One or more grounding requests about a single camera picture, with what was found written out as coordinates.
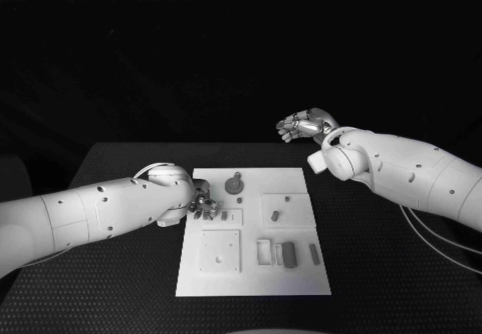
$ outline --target wire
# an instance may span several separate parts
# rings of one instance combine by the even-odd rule
[[[60,252],[54,253],[51,256],[48,256],[46,259],[43,260],[38,260],[38,261],[33,261],[33,262],[28,262],[25,265],[23,265],[21,267],[18,267],[17,269],[20,268],[24,268],[24,267],[28,267],[28,266],[34,266],[35,264],[44,262],[44,261],[48,261],[51,260],[54,257],[57,257],[59,255],[64,254],[72,248],[67,248],[67,249],[63,249]]]
[[[482,271],[477,271],[476,269],[470,268],[468,266],[466,266],[464,264],[458,263],[454,259],[451,259],[451,257],[445,256],[435,248],[434,246],[429,244],[429,242],[425,240],[425,238],[422,238],[419,232],[416,231],[416,229],[414,228],[414,224],[411,224],[409,219],[406,214],[403,213],[403,208],[399,205],[399,210],[401,213],[403,214],[403,218],[406,219],[406,222],[411,226],[411,228],[414,229],[414,232],[416,233],[418,237],[421,238],[421,240],[424,241],[424,243],[434,249],[434,251],[447,259],[450,260],[454,264],[457,264],[460,267],[463,267],[464,269],[470,270],[471,272],[477,273],[482,275]]]
[[[454,245],[455,247],[460,247],[463,249],[466,249],[470,252],[474,252],[476,254],[482,255],[482,252],[470,247],[466,247],[464,245],[457,244],[454,241],[442,238],[421,222],[419,218],[416,217],[416,215],[414,214],[414,212],[411,211],[411,208],[408,208],[408,211],[411,212],[411,214],[414,215],[415,219],[418,220],[418,223],[421,224],[421,226],[425,228],[425,230],[437,237],[440,238],[442,241],[445,241],[448,244]]]
[[[137,179],[147,170],[149,170],[152,167],[157,166],[174,166],[174,164],[171,162],[157,162],[155,164],[149,164],[138,171],[138,173],[134,176],[134,179]]]

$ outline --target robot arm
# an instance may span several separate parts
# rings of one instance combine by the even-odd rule
[[[187,212],[199,218],[203,211],[212,218],[216,203],[207,196],[209,183],[170,164],[149,170],[148,181],[124,178],[0,203],[0,277],[51,253],[154,221],[170,226]]]
[[[304,112],[295,115],[302,118]],[[317,123],[308,117],[305,122]],[[294,129],[321,145],[308,157],[315,173],[328,169],[341,181],[362,182],[396,204],[482,232],[482,168],[432,145],[399,136],[352,127],[330,127],[311,134],[300,122],[284,121],[278,131],[282,140]]]

